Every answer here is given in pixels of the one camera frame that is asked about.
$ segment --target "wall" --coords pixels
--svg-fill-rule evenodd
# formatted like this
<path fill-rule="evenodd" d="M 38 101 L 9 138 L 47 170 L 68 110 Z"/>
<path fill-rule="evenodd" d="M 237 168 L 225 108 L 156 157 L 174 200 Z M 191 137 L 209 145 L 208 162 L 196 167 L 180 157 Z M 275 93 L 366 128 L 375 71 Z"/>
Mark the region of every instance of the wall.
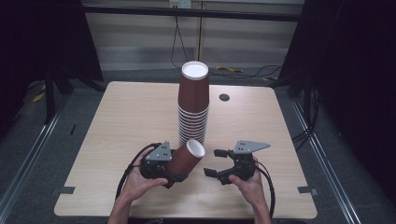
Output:
<path fill-rule="evenodd" d="M 192 8 L 261 13 L 300 14 L 299 0 L 252 0 L 238 3 L 192 1 Z M 169 7 L 168 1 L 101 1 L 83 4 L 126 7 Z M 174 67 L 171 64 L 176 19 L 165 16 L 86 14 L 103 70 Z M 296 22 L 244 21 L 228 19 L 178 18 L 188 60 L 209 66 L 263 66 L 281 64 L 290 45 Z M 176 38 L 174 60 L 186 59 Z"/>

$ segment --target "wall socket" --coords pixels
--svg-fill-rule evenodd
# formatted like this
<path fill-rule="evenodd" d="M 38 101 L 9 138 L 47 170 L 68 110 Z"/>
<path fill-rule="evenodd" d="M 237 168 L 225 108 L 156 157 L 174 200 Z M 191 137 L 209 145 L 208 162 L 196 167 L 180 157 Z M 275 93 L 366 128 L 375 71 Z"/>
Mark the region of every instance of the wall socket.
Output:
<path fill-rule="evenodd" d="M 191 8 L 191 0 L 169 0 L 170 8 Z"/>

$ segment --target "wooden table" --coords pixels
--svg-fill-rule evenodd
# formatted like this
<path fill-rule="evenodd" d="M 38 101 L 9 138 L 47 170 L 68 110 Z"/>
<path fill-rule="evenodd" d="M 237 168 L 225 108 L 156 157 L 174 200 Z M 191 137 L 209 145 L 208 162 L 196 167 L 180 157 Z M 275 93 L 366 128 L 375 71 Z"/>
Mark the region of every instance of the wooden table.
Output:
<path fill-rule="evenodd" d="M 178 148 L 178 84 L 112 82 L 64 184 L 58 216 L 109 216 L 117 185 L 127 165 L 144 146 L 169 141 Z M 219 96 L 226 93 L 230 100 Z M 131 207 L 131 217 L 250 218 L 251 206 L 234 185 L 222 186 L 206 177 L 204 167 L 224 170 L 231 159 L 215 158 L 216 148 L 233 149 L 236 141 L 267 142 L 254 153 L 268 171 L 276 190 L 276 218 L 314 218 L 317 210 L 290 139 L 274 91 L 263 87 L 210 86 L 210 107 L 204 147 L 206 155 L 190 176 L 172 188 L 151 189 Z M 268 204 L 270 193 L 263 178 Z"/>

